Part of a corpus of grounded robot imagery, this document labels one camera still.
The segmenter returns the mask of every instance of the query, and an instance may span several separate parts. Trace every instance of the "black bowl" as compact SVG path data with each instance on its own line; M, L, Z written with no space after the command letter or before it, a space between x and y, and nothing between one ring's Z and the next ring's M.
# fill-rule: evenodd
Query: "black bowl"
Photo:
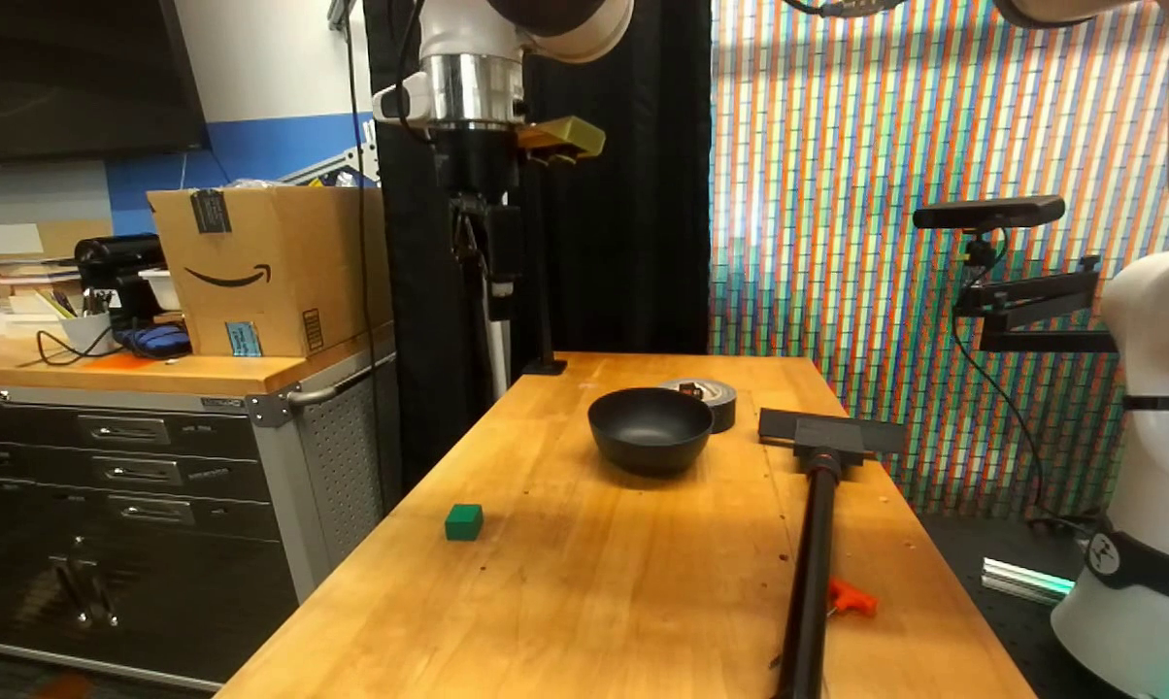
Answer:
M599 395L586 419L594 446L638 476L683 476L712 437L705 404L668 390Z

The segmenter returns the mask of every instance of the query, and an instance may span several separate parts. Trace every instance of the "counter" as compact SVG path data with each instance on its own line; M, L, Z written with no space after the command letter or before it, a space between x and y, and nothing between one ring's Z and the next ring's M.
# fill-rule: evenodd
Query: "counter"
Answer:
M810 360L563 354L340 560L220 687L267 696L773 696L809 481L757 412L843 404ZM727 381L736 423L687 477L604 465L589 399ZM441 538L483 507L474 543ZM826 625L826 696L1034 696L876 464L837 487L835 577L876 600Z
M339 364L358 348L335 348L318 358L90 358L68 370L44 364L35 341L0 338L0 390L81 390L81 392L151 392L151 395L272 395L304 379Z

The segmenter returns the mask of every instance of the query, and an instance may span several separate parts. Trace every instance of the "metal stand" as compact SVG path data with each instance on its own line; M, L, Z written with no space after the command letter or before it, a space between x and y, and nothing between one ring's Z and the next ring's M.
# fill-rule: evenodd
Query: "metal stand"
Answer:
M832 500L865 454L903 454L900 423L762 412L762 445L792 446L809 476L809 512L792 573L775 699L815 699L822 675L822 621L832 579Z
M1116 335L1108 331L1034 331L1028 323L1045 323L1072 313L1090 313L1094 305L1094 265L1098 256L1081 256L1076 272L964 289L955 305L955 319L981 319L979 350L985 354L1116 354Z
M518 169L522 155L511 134L436 135L436 181L450 204L453 256L476 265L476 323L493 399L518 381L511 323L533 328L537 354L529 373L563 370L550 360L542 247L523 235ZM537 305L537 316L518 319L522 296Z

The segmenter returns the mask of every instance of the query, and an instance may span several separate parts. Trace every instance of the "amazon box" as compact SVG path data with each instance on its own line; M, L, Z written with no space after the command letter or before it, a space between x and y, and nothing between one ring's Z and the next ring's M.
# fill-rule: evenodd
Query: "amazon box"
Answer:
M391 331L375 192L151 192L193 354L309 358Z

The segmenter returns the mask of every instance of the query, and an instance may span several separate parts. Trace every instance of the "black stand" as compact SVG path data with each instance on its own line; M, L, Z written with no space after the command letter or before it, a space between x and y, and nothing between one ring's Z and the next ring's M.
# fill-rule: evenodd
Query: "black stand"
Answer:
M476 348L485 350L493 399L518 381L511 323L518 296L533 298L533 358L529 373L558 373L550 358L550 307L541 236L523 235L518 205L522 153L511 134L436 134L430 135L436 183L450 204L453 262L476 267Z
M822 674L835 489L865 454L900 454L903 426L803 412L762 412L762 445L787 445L809 476L809 512L792 573L775 699L815 699Z
M955 319L981 319L979 350L1116 354L1116 338L1108 331L1028 331L1028 323L1090 307L1098 256L1083 256L1076 272L975 289L997 265L997 253L985 241L985 235L1010 227L1050 227L1060 214L1065 204L1056 195L937 204L913 214L915 228L959 228L971 236L964 265L971 272L971 289L964 289Z

